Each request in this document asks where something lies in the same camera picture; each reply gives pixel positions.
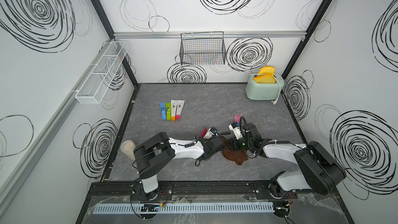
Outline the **crimson pink toothpaste tube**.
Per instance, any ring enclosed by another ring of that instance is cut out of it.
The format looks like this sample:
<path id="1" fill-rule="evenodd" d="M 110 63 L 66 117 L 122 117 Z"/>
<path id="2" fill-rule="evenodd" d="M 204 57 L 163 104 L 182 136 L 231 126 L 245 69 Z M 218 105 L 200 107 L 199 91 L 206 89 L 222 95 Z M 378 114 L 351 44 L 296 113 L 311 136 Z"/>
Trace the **crimson pink toothpaste tube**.
<path id="1" fill-rule="evenodd" d="M 207 128 L 204 128 L 202 133 L 200 134 L 200 138 L 203 139 L 207 135 Z"/>

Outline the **brown cloth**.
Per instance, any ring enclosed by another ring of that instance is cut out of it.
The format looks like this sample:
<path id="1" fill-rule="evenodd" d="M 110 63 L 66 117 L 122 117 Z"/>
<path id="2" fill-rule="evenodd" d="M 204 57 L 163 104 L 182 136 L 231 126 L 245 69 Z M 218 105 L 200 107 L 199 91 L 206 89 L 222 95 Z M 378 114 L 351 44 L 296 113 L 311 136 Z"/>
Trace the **brown cloth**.
<path id="1" fill-rule="evenodd" d="M 230 160 L 235 162 L 238 166 L 241 166 L 245 161 L 248 160 L 247 154 L 244 150 L 239 149 L 235 141 L 228 140 L 225 137 L 221 137 L 223 143 L 225 144 L 225 149 L 222 151 L 222 155 Z"/>

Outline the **magenta toothpaste tube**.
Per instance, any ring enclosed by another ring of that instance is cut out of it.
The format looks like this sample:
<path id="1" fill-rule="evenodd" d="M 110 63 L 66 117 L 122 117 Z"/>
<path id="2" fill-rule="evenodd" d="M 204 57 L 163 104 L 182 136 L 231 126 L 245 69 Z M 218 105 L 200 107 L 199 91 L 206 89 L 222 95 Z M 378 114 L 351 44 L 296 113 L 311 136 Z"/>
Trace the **magenta toothpaste tube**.
<path id="1" fill-rule="evenodd" d="M 241 119 L 241 116 L 238 116 L 238 115 L 235 115 L 235 116 L 234 116 L 234 120 L 235 120 L 235 122 L 239 122 L 239 121 L 240 121 L 240 119 Z"/>

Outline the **white pink-cap toothpaste tube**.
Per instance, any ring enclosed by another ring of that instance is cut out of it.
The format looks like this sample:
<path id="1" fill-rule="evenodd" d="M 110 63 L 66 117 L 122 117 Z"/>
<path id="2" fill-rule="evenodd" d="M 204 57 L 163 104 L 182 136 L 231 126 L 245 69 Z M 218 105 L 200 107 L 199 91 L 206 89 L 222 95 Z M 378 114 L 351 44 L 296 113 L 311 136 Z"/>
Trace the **white pink-cap toothpaste tube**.
<path id="1" fill-rule="evenodd" d="M 177 120 L 179 120 L 181 118 L 184 103 L 185 103 L 184 100 L 178 100 L 178 102 L 177 102 L 177 111 L 176 111 L 176 119 Z"/>

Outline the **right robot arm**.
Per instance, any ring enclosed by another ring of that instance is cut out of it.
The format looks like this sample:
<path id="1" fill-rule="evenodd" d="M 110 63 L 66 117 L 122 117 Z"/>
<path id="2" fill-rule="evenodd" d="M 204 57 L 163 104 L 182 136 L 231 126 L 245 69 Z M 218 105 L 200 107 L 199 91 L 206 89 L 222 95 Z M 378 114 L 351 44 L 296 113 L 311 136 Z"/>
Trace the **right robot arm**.
<path id="1" fill-rule="evenodd" d="M 254 158 L 276 158 L 299 166 L 296 171 L 281 171 L 270 179 L 268 190 L 275 199 L 293 190 L 311 189 L 327 195 L 346 178 L 343 167 L 318 142 L 293 144 L 264 139 L 253 123 L 234 122 L 229 129 L 235 135 L 229 140 L 233 151 L 249 151 Z"/>

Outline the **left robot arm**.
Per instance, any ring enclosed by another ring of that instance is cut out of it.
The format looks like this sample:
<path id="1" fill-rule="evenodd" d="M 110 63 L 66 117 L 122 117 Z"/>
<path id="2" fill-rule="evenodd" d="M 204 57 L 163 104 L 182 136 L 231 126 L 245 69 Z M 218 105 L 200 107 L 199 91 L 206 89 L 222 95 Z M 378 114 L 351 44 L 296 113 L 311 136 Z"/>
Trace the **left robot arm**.
<path id="1" fill-rule="evenodd" d="M 159 183 L 157 174 L 173 159 L 190 158 L 196 164 L 209 160 L 216 153 L 226 148 L 223 138 L 229 131 L 207 132 L 204 137 L 196 136 L 193 140 L 177 140 L 160 132 L 134 148 L 133 167 L 137 169 L 139 179 L 146 194 L 157 193 Z"/>

